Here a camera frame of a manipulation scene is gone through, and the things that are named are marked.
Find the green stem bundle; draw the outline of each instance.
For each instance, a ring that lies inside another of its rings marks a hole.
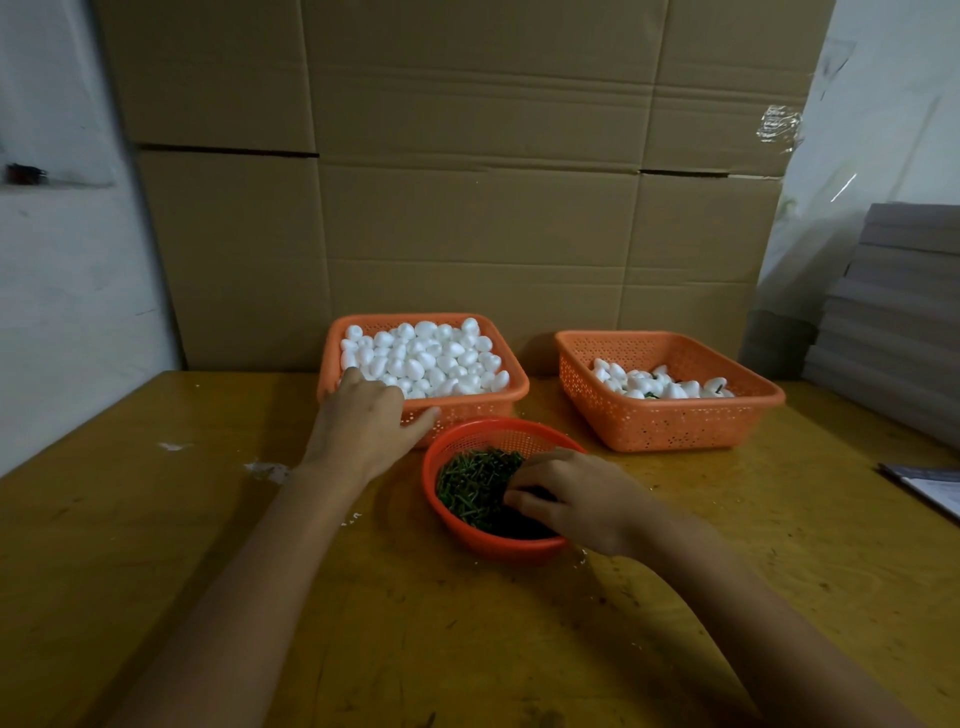
[[[500,448],[458,453],[440,470],[437,497],[458,519],[481,531],[509,539],[545,539],[553,531],[503,504],[510,478],[523,455]]]

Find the forearm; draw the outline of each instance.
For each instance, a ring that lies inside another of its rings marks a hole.
[[[362,484],[335,463],[297,471],[114,717],[121,726],[259,726],[300,610]]]
[[[686,522],[664,536],[657,552],[655,570],[697,615],[774,724],[919,725],[709,526]]]

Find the cardboard box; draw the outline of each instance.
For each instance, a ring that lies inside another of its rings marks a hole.
[[[189,367],[319,371],[331,319],[316,161],[137,163]]]
[[[831,9],[306,0],[318,152],[391,166],[780,176]]]
[[[794,130],[757,131],[831,2],[98,7],[135,140],[316,149],[140,156],[191,367],[312,370],[331,316],[459,309],[539,374],[560,328],[736,355]]]
[[[483,313],[531,374],[556,371],[563,328],[669,328],[735,355],[780,193],[767,180],[139,162],[194,369],[311,371],[331,317],[383,311]]]
[[[643,169],[782,176],[832,10],[670,0]]]
[[[299,0],[95,0],[127,134],[315,150]]]
[[[617,327],[736,358],[779,198],[776,180],[643,175]]]

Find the stacked cardboard boxes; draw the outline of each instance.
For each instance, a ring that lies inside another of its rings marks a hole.
[[[960,206],[873,205],[804,376],[960,448]]]
[[[192,368],[471,310],[736,354],[831,0],[100,0]]]

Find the left hand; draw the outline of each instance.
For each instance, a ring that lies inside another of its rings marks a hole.
[[[342,465],[366,486],[409,452],[440,415],[431,407],[400,426],[403,392],[380,381],[366,381],[359,369],[344,372],[340,387],[320,408],[300,467]]]

